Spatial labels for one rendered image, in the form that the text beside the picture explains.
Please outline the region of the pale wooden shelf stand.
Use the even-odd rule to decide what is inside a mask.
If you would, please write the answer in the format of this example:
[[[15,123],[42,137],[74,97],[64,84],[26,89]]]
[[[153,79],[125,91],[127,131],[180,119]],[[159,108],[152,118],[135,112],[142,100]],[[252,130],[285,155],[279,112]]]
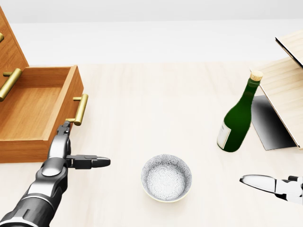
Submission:
[[[276,42],[288,56],[257,68],[263,95],[253,100],[252,123],[265,150],[303,150],[303,29]]]

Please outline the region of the wooden cabinet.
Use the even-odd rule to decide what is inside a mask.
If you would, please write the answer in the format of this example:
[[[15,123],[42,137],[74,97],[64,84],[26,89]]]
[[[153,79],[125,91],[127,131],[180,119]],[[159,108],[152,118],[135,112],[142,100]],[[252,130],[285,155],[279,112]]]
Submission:
[[[4,100],[8,93],[21,79],[21,75],[29,64],[11,29],[11,26],[0,7],[0,100]]]

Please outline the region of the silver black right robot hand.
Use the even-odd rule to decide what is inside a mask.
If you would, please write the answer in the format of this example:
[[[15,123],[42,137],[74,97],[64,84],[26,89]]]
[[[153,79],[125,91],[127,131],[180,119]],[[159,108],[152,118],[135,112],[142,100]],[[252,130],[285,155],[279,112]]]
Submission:
[[[286,180],[279,180],[267,175],[244,175],[240,182],[285,201],[303,205],[303,177],[291,175]]]

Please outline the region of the open wooden drawer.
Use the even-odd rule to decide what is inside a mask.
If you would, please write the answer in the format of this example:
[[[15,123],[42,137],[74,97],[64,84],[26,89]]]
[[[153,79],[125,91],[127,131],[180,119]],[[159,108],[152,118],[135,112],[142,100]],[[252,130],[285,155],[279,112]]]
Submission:
[[[0,163],[42,162],[60,125],[74,118],[83,83],[77,66],[28,67],[0,102]]]

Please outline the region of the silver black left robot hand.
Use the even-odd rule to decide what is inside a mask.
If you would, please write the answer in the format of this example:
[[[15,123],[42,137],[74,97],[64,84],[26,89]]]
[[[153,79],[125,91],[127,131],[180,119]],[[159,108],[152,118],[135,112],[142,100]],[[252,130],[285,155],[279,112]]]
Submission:
[[[65,121],[59,126],[50,145],[47,160],[36,173],[35,181],[30,185],[26,196],[51,198],[56,192],[64,193],[68,187],[68,169],[91,169],[106,167],[111,160],[95,155],[71,155],[71,123]]]

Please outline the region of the closed wooden drawer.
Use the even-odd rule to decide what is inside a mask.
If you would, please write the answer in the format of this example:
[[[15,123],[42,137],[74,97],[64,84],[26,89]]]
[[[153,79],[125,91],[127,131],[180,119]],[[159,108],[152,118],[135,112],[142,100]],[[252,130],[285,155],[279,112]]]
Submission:
[[[4,40],[0,43],[0,57],[7,55],[10,51],[18,50],[16,38],[9,22],[0,6],[0,33],[4,35]]]
[[[16,68],[24,70],[25,67],[28,67],[28,63],[19,48],[0,57],[0,88],[8,78],[3,76],[3,72],[13,72]]]

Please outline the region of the patterned white bowl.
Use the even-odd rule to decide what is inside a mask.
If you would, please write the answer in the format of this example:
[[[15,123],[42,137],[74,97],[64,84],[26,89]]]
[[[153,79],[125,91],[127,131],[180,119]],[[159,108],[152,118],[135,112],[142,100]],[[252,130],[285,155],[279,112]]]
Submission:
[[[143,165],[141,184],[152,199],[173,203],[189,193],[192,173],[181,158],[170,154],[156,155]]]

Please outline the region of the green corked glass bottle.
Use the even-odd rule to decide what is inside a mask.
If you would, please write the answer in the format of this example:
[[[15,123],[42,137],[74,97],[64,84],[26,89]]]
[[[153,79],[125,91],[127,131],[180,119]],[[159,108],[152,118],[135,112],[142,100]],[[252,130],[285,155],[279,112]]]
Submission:
[[[251,124],[251,106],[263,73],[252,70],[237,104],[225,115],[217,136],[217,145],[226,152],[235,152],[242,145]]]

